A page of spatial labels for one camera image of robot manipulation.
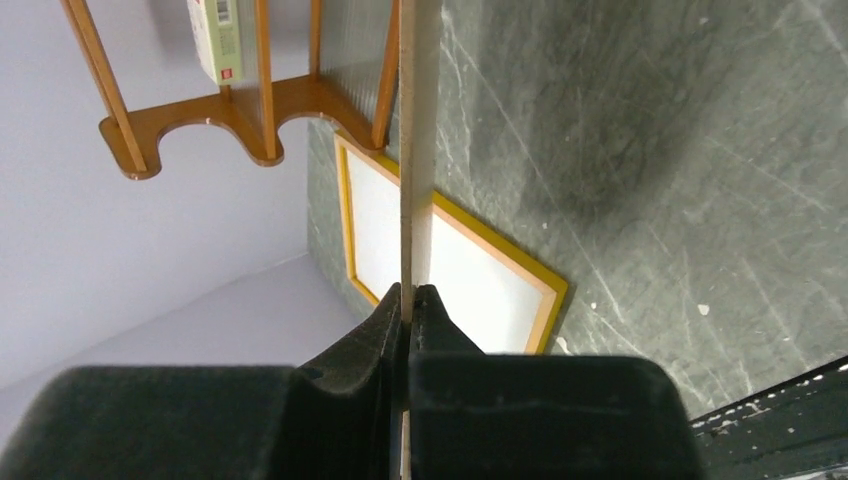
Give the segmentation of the brown frame backing board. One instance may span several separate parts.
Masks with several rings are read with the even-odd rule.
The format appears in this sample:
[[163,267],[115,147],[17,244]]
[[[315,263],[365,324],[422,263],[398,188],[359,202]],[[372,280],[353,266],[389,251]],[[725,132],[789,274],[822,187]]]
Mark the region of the brown frame backing board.
[[399,171],[401,319],[408,350],[425,313],[437,150],[440,1],[399,3]]

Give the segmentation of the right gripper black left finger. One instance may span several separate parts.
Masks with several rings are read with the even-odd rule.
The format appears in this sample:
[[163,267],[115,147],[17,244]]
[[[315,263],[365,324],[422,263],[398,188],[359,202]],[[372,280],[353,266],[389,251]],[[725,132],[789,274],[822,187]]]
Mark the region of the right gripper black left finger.
[[400,288],[299,367],[68,369],[27,410],[5,479],[389,479]]

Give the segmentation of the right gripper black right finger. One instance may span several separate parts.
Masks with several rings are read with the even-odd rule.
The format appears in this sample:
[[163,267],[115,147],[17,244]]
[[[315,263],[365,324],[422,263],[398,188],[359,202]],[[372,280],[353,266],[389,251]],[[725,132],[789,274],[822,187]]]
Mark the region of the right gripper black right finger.
[[435,287],[417,290],[408,360],[416,479],[700,479],[680,395],[629,356],[486,354]]

